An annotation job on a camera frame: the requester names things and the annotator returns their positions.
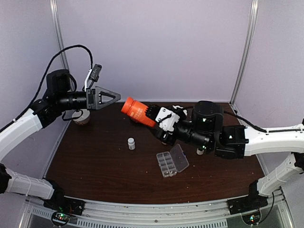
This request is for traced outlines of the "clear plastic pill organizer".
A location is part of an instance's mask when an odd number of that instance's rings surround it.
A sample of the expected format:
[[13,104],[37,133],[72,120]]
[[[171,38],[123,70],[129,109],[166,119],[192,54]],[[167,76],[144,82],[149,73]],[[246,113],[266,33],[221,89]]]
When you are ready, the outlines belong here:
[[157,162],[164,178],[173,177],[189,166],[188,159],[180,144],[170,151],[156,154]]

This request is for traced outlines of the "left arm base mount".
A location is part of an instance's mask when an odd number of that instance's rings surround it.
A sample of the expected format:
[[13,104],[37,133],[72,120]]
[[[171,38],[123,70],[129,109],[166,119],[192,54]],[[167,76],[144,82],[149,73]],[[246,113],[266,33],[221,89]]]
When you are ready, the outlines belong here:
[[61,199],[42,199],[43,206],[52,209],[51,222],[57,227],[75,223],[77,216],[83,214],[85,202],[79,199],[63,197]]

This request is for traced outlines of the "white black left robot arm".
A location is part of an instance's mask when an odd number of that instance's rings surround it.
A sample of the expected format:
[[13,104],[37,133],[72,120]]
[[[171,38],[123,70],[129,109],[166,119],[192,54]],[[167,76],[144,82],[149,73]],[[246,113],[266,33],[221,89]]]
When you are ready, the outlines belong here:
[[[67,111],[101,110],[120,100],[120,94],[93,86],[99,79],[102,66],[90,64],[81,91],[72,90],[71,83],[77,86],[75,79],[67,69],[52,73],[45,71],[39,83],[38,91],[28,106],[11,122],[0,130],[0,158],[4,159],[16,146],[29,136],[45,129],[58,117],[64,117]],[[41,99],[39,90],[46,81],[47,89]],[[64,191],[55,182],[37,179],[20,174],[0,165],[0,192],[33,196],[48,200],[58,211],[68,207]]]

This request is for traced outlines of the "orange pill bottle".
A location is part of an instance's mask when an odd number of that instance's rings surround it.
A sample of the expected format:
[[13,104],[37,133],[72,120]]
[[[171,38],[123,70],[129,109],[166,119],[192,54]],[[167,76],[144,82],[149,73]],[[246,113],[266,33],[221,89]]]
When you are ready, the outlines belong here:
[[121,112],[126,114],[128,117],[130,117],[135,122],[144,124],[148,127],[154,127],[156,125],[156,122],[146,116],[146,110],[148,109],[148,106],[134,100],[131,97],[128,97],[121,109]]

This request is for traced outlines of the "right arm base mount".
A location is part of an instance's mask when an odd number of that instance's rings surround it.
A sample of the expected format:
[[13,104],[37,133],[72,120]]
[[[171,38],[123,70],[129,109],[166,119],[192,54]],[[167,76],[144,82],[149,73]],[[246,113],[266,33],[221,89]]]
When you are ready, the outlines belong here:
[[257,196],[251,199],[249,196],[229,199],[227,201],[230,215],[240,214],[246,225],[258,225],[262,220],[260,209],[268,205],[268,198]]

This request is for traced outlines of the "small white pill bottle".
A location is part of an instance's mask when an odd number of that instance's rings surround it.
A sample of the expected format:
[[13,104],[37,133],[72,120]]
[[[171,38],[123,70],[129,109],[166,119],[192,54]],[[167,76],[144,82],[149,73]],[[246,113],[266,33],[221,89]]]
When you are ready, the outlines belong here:
[[136,148],[134,138],[132,137],[128,138],[127,143],[129,150],[134,150]]

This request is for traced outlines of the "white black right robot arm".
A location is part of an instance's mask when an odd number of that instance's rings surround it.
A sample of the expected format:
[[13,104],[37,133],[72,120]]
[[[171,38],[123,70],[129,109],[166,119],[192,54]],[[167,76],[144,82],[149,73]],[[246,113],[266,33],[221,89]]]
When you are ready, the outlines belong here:
[[288,152],[288,157],[267,176],[253,182],[244,198],[246,209],[254,209],[289,177],[304,172],[304,125],[283,128],[260,128],[247,125],[224,126],[225,111],[210,101],[199,101],[187,121],[188,107],[169,108],[152,105],[146,116],[159,129],[154,134],[163,143],[173,145],[176,140],[197,147],[205,153],[214,152],[224,159],[240,159],[261,153]]

